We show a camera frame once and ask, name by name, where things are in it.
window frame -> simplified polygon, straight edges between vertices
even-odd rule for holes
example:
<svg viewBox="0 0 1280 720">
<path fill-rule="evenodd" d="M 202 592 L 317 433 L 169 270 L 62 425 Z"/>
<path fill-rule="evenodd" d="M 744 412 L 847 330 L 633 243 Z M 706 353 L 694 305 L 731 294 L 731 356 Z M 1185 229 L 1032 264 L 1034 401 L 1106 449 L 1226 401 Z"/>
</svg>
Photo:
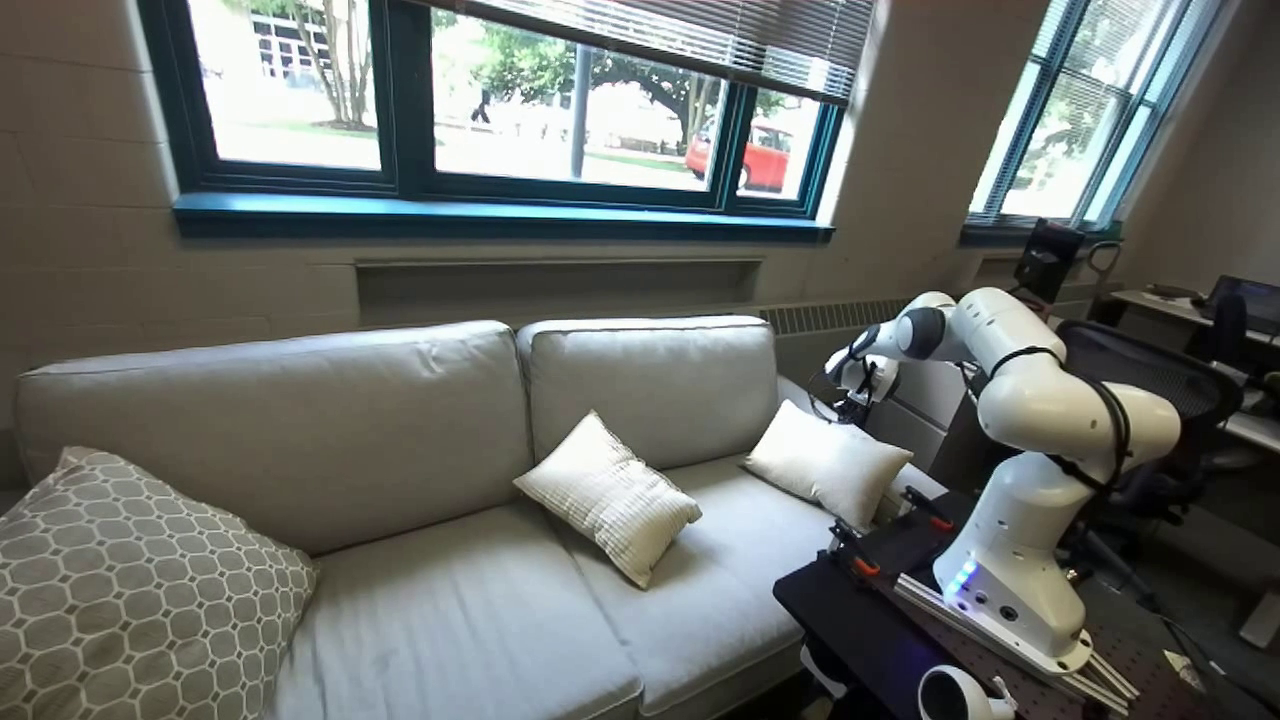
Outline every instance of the window frame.
<svg viewBox="0 0 1280 720">
<path fill-rule="evenodd" d="M 1050 222 L 1077 229 L 1087 241 L 1121 241 L 1121 229 L 1123 229 L 1121 213 L 1134 192 L 1139 166 L 1152 160 L 1161 129 L 1172 114 L 1172 100 L 1186 85 L 1191 62 L 1198 60 L 1198 53 L 1204 53 L 1204 44 L 1211 34 L 1211 23 L 1223 10 L 1223 3 L 1211 3 L 1198 34 L 1180 49 L 1180 33 L 1185 33 L 1185 18 L 1191 16 L 1191 3 L 1197 0 L 1162 3 L 1161 16 L 1152 18 L 1152 34 L 1143 39 L 1129 80 L 1103 85 L 1103 80 L 1087 77 L 1083 66 L 1069 62 L 1077 33 L 1080 33 L 1091 0 L 1065 0 L 1065 10 L 1054 16 L 1054 33 L 1050 33 L 1044 55 L 1034 53 L 1038 33 L 1044 33 L 1038 28 L 1034 44 L 1032 44 L 1032 53 L 1022 60 L 1022 72 L 1034 66 L 1032 93 L 1022 100 L 1022 112 L 1020 112 L 1012 134 L 1007 134 L 1007 147 L 1001 154 L 1001 166 L 994 166 L 993 187 L 985 196 L 985 209 L 980 213 L 968 209 L 968 215 L 965 215 L 961 243 L 1007 248 L 1007 243 L 1022 243 L 1028 232 L 1034 229 L 1038 215 L 1007 215 L 1002 202 L 1007 202 L 1014 171 L 1020 171 L 1032 140 L 1034 140 L 1034 129 L 1038 129 L 1038 119 L 1049 112 L 1049 100 L 1050 100 L 1058 77 L 1073 77 L 1073 80 L 1091 85 L 1103 96 L 1111 96 L 1115 100 L 1115 119 L 1106 129 L 1106 140 L 1103 140 L 1099 154 L 1087 166 L 1087 178 L 1083 178 L 1083 187 L 1080 187 L 1080 196 L 1073 202 L 1073 215 L 1069 218 L 1050 215 Z M 1139 129 L 1134 145 L 1121 154 L 1130 122 L 1139 122 L 1139 112 L 1147 112 L 1147 122 Z"/>
<path fill-rule="evenodd" d="M 731 163 L 731 154 L 744 160 L 756 87 L 731 77 L 724 77 L 715 163 L 704 192 L 439 171 L 430 163 L 430 6 L 369 0 L 376 145 L 384 166 L 218 160 L 187 0 L 135 3 L 169 122 L 169 154 L 180 178 L 176 218 L 182 235 L 411 235 L 417 229 L 463 235 L 507 235 L 520 229 L 525 235 L 788 243 L 819 243 L 833 235 L 833 229 L 816 218 L 816 209 L 838 140 L 845 100 L 819 100 L 797 200 L 734 192 L 740 163 Z"/>
</svg>

patterned pillow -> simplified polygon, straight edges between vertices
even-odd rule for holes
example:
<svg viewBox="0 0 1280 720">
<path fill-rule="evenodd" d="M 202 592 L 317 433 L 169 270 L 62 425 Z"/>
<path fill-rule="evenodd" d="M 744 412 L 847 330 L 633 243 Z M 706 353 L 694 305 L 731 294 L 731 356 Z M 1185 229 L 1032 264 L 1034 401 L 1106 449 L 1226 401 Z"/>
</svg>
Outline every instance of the patterned pillow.
<svg viewBox="0 0 1280 720">
<path fill-rule="evenodd" d="M 305 551 L 67 449 L 0 516 L 0 716 L 254 716 L 313 583 Z"/>
</svg>

blue window frame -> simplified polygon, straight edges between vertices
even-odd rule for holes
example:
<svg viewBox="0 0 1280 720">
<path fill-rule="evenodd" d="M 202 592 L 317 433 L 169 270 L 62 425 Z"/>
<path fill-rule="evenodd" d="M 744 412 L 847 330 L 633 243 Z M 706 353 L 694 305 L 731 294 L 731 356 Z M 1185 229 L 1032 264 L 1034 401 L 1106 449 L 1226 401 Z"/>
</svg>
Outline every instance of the blue window frame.
<svg viewBox="0 0 1280 720">
<path fill-rule="evenodd" d="M 965 241 L 1022 241 L 1034 218 L 1115 235 L 1215 10 L 1221 0 L 1050 0 Z"/>
<path fill-rule="evenodd" d="M 845 100 L 408 0 L 140 6 L 187 235 L 827 241 Z"/>
</svg>

white couch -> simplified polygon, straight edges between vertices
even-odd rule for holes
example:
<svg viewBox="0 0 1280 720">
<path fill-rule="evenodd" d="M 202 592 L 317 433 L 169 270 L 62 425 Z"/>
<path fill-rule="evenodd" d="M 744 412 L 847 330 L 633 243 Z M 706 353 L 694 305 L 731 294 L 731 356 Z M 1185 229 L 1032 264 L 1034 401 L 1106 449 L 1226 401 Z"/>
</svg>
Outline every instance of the white couch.
<svg viewBox="0 0 1280 720">
<path fill-rule="evenodd" d="M 109 449 L 317 554 L 285 720 L 718 716 L 798 666 L 770 581 L 833 524 L 740 466 L 778 397 L 753 314 L 473 321 L 36 366 L 14 435 L 26 475 Z M 583 412 L 704 506 L 647 592 L 513 488 Z"/>
</svg>

